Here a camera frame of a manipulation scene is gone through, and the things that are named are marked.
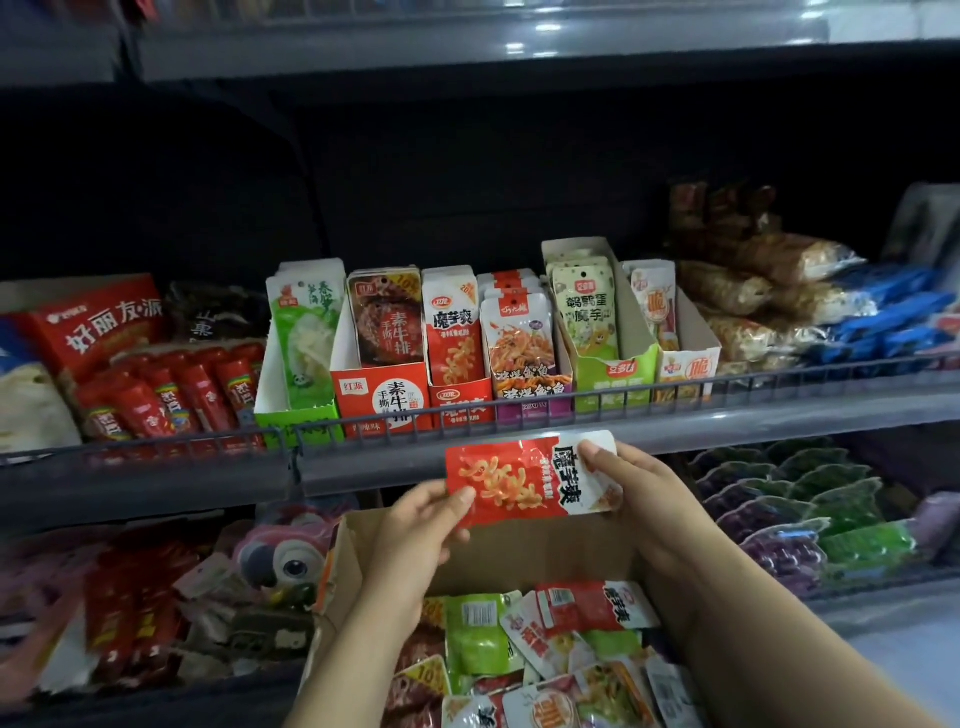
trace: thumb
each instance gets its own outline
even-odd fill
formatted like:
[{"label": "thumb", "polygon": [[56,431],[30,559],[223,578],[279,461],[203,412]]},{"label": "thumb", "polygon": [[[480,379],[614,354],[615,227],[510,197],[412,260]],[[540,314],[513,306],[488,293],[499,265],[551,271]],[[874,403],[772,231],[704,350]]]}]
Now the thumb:
[{"label": "thumb", "polygon": [[477,492],[473,488],[463,488],[448,497],[430,519],[430,532],[443,542],[464,519],[476,497]]}]

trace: pile of snacks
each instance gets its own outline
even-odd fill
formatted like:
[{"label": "pile of snacks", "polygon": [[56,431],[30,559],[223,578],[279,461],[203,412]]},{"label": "pile of snacks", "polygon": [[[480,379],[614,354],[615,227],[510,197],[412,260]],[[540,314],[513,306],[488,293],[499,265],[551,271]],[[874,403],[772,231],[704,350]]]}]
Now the pile of snacks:
[{"label": "pile of snacks", "polygon": [[[682,289],[723,345],[724,364],[748,371],[894,358],[952,344],[939,315],[955,302],[932,269],[865,265],[849,248],[783,232],[770,187],[744,192],[678,185],[671,245]],[[862,367],[897,375],[921,364]],[[742,371],[722,366],[720,374]]]},{"label": "pile of snacks", "polygon": [[715,448],[685,460],[710,516],[798,594],[929,560],[960,523],[953,493],[929,496],[910,518],[888,522],[882,478],[829,437]]}]

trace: hand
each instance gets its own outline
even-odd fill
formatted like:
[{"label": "hand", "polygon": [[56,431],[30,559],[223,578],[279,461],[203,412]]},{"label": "hand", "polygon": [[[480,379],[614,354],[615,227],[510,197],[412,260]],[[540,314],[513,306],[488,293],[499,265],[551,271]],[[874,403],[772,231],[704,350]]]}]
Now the hand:
[{"label": "hand", "polygon": [[450,559],[450,543],[469,541],[457,524],[469,511],[476,491],[446,494],[446,482],[428,480],[396,502],[380,524],[361,598],[397,615],[402,639],[420,622],[423,598],[437,567]]},{"label": "hand", "polygon": [[580,444],[580,456],[591,470],[609,475],[623,488],[618,518],[655,570],[688,577],[698,562],[731,541],[710,518],[684,482],[653,455],[623,443],[617,454],[591,442]]}]

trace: right hand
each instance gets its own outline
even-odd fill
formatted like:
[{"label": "right hand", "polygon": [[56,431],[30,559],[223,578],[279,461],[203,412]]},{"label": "right hand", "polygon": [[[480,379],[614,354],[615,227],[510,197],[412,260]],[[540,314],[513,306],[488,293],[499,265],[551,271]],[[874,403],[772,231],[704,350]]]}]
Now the right hand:
[{"label": "right hand", "polygon": [[640,555],[666,576],[686,578],[718,547],[731,543],[676,473],[653,455],[618,442],[617,454],[591,442],[580,456],[623,488],[619,519]]}]

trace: forearm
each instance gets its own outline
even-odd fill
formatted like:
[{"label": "forearm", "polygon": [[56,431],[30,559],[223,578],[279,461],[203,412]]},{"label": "forearm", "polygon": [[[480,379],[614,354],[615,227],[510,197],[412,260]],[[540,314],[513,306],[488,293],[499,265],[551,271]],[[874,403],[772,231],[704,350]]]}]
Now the forearm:
[{"label": "forearm", "polygon": [[284,728],[376,728],[405,635],[390,604],[361,595]]},{"label": "forearm", "polygon": [[769,724],[941,725],[739,547],[717,539],[701,553],[695,565],[697,626],[726,654]]}]

